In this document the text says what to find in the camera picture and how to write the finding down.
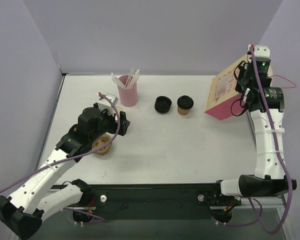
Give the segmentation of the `pink cream paper gift bag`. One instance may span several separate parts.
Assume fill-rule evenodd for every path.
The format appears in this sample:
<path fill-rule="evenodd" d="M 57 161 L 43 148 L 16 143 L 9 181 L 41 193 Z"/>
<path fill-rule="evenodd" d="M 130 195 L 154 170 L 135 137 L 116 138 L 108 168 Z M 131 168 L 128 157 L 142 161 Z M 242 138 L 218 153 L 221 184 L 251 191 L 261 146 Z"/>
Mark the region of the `pink cream paper gift bag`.
<path fill-rule="evenodd" d="M 256 76 L 258 87 L 236 87 L 236 69 L 241 61 L 248 62 L 252 58 L 255 73 L 257 73 L 256 57 L 247 53 L 226 69 L 216 75 L 211 82 L 209 95 L 206 101 L 204 112 L 217 120 L 225 120 L 230 117 L 238 117 L 246 112 L 253 116 L 262 115 L 275 120 L 283 115 L 285 109 L 284 91 L 280 87 L 272 85 L 272 66 L 268 70 L 268 76 L 272 78 L 270 87 L 262 87 L 259 76 Z"/>

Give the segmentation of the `stack of black lids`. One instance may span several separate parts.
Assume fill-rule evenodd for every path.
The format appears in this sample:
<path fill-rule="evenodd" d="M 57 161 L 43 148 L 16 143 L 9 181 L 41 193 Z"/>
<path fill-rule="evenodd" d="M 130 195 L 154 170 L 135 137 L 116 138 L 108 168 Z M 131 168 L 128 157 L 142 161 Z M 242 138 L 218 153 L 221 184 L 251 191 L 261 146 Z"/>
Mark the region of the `stack of black lids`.
<path fill-rule="evenodd" d="M 154 103 L 154 109 L 160 114 L 166 114 L 170 111 L 172 101 L 167 96 L 158 96 Z"/>

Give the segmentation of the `single brown paper cup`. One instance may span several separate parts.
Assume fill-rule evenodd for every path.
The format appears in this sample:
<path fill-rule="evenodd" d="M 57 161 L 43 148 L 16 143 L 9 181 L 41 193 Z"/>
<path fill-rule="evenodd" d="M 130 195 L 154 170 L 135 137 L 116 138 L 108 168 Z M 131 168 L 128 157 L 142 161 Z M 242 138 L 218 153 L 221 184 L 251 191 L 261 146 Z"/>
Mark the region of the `single brown paper cup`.
<path fill-rule="evenodd" d="M 189 114 L 190 110 L 192 109 L 192 107 L 181 107 L 181 106 L 178 106 L 177 107 L 177 112 L 182 115 L 182 116 L 186 116 Z"/>

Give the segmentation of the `stack of brown paper cups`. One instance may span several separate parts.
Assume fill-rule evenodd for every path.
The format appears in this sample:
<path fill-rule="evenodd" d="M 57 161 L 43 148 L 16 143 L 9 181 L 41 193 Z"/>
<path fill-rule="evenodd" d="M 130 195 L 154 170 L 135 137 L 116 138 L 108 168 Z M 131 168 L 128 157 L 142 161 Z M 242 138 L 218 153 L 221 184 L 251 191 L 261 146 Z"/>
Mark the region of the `stack of brown paper cups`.
<path fill-rule="evenodd" d="M 123 109 L 122 106 L 120 105 L 116 105 L 116 109 L 117 109 L 117 112 L 120 114 L 120 112 L 124 112 L 125 110 Z"/>

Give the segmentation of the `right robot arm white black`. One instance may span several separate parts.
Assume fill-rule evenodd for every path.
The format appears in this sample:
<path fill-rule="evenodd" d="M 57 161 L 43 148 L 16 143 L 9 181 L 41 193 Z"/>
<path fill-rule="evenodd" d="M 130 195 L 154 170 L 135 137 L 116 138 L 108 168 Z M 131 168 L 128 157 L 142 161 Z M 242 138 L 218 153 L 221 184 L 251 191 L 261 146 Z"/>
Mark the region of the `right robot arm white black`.
<path fill-rule="evenodd" d="M 235 79 L 236 90 L 241 93 L 239 101 L 245 103 L 243 110 L 249 112 L 254 127 L 255 171 L 253 175 L 222 180 L 211 192 L 217 204 L 223 204 L 230 196 L 275 197 L 290 194 L 297 188 L 296 180 L 287 175 L 284 160 L 284 92 L 271 86 L 270 63 L 268 57 L 257 56 L 237 66 L 239 74 Z"/>

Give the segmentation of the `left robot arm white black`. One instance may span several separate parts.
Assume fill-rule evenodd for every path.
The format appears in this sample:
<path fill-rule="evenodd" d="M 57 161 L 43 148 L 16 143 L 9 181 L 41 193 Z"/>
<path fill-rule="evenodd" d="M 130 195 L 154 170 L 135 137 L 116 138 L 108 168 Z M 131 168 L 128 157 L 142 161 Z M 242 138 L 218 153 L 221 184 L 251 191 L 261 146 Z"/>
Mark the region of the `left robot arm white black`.
<path fill-rule="evenodd" d="M 28 240 L 44 220 L 63 208 L 89 204 L 94 195 L 90 185 L 81 179 L 62 190 L 47 195 L 50 188 L 92 148 L 105 133 L 124 136 L 130 125 L 124 111 L 100 109 L 95 103 L 85 108 L 51 152 L 48 159 L 20 188 L 9 196 L 0 196 L 0 220 L 21 240 Z"/>

